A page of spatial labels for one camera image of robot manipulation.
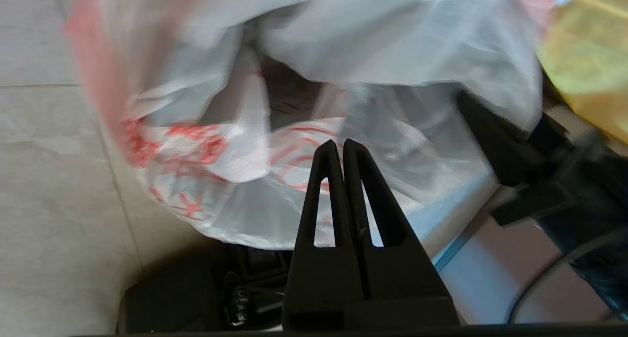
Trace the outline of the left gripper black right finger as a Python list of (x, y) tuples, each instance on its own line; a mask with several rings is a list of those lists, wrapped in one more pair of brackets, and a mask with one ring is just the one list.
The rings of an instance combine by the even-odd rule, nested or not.
[(344, 183), (363, 299), (344, 310), (351, 330), (455, 327), (454, 306), (373, 157), (352, 139), (343, 145)]

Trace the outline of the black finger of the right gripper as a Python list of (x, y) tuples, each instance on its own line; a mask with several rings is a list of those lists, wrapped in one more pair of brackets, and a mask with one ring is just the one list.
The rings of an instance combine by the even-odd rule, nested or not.
[(457, 107), (484, 152), (497, 180), (505, 186), (538, 182), (543, 174), (543, 157), (525, 131), (487, 109), (482, 99), (458, 91)]

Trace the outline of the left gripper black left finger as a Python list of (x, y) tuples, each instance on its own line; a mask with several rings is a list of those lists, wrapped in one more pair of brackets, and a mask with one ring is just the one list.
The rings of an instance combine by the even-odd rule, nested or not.
[[(333, 247), (314, 243), (321, 183), (328, 181)], [(336, 143), (323, 143), (312, 160), (282, 308), (284, 330), (344, 330), (345, 309), (363, 299), (350, 227), (350, 208)]]

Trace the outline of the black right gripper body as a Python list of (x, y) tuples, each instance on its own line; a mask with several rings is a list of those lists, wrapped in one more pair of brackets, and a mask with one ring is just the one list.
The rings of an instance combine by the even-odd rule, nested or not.
[(543, 157), (543, 174), (538, 182), (507, 186), (515, 189), (516, 194), (493, 210), (493, 217), (501, 227), (574, 207), (574, 196), (567, 190), (568, 178), (574, 175), (597, 140), (596, 132), (590, 130), (571, 134), (548, 114), (543, 114), (532, 131), (525, 133)]

